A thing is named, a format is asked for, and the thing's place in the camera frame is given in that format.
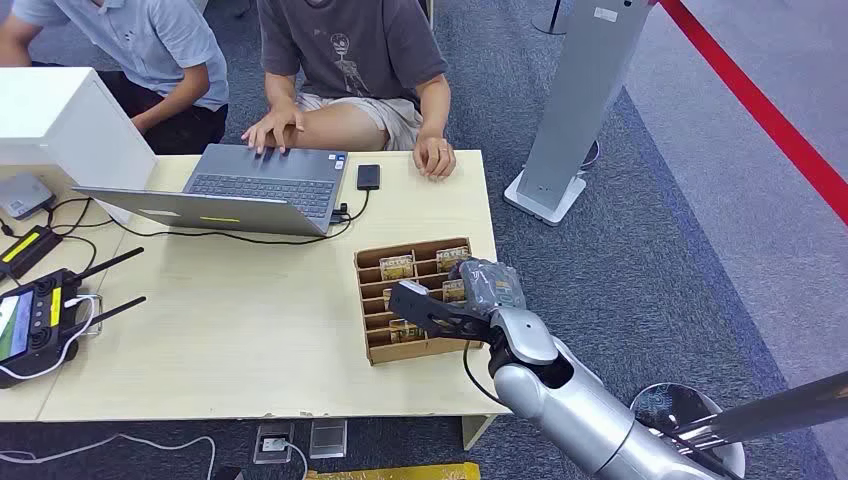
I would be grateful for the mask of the person's left hand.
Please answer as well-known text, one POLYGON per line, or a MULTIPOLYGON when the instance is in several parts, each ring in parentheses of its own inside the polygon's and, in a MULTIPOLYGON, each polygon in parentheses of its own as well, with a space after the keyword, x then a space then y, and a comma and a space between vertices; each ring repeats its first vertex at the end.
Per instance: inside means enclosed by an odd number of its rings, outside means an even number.
POLYGON ((422 133, 413 149, 418 172, 427 180, 441 181, 455 170, 456 156, 452 145, 443 137, 422 133))

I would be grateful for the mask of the person's right hand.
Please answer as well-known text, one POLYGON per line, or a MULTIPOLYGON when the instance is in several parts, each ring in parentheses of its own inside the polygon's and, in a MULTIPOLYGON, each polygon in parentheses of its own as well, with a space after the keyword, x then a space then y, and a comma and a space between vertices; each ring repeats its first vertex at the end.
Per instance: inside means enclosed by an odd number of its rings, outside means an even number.
POLYGON ((297 145, 298 135, 304 132, 303 120, 303 113, 297 108, 272 109, 250 126, 242 134, 241 140, 256 155, 268 149, 285 153, 297 145))

